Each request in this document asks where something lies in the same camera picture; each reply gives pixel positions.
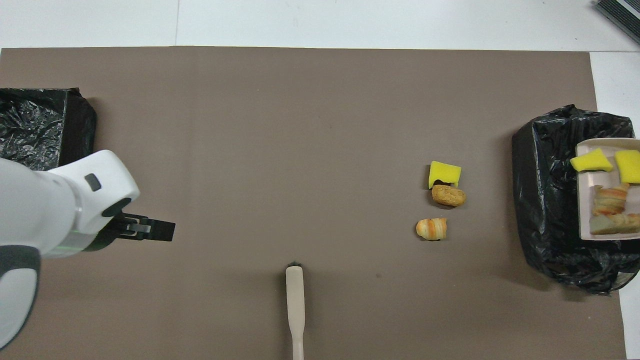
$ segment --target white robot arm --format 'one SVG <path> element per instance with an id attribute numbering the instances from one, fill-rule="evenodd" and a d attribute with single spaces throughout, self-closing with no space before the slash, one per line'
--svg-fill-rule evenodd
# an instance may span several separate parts
<path id="1" fill-rule="evenodd" d="M 0 349 L 16 337 L 29 315 L 40 258 L 87 249 L 139 194 L 111 151 L 46 172 L 0 159 Z"/>

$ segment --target black trash bag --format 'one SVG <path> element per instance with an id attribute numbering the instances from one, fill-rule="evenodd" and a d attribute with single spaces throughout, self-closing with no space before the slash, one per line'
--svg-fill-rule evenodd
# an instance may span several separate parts
<path id="1" fill-rule="evenodd" d="M 0 89 L 0 158 L 50 170 L 93 152 L 96 113 L 79 89 Z"/>
<path id="2" fill-rule="evenodd" d="M 577 172 L 569 159 L 579 142 L 608 137 L 633 138 L 629 118 L 567 105 L 511 139 L 518 235 L 528 264 L 599 295 L 622 288 L 640 269 L 640 240 L 580 239 Z"/>

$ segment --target brown paper mat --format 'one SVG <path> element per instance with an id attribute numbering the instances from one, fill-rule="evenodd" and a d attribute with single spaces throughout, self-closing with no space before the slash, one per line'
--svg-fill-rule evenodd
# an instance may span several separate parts
<path id="1" fill-rule="evenodd" d="M 294 260 L 309 359 L 625 357 L 617 294 L 536 273 L 515 231 L 511 135 L 595 110 L 586 53 L 3 49 L 0 86 L 78 86 L 142 191 L 126 210 L 177 223 L 45 260 L 3 359 L 288 359 Z M 465 205 L 428 200 L 432 160 Z"/>

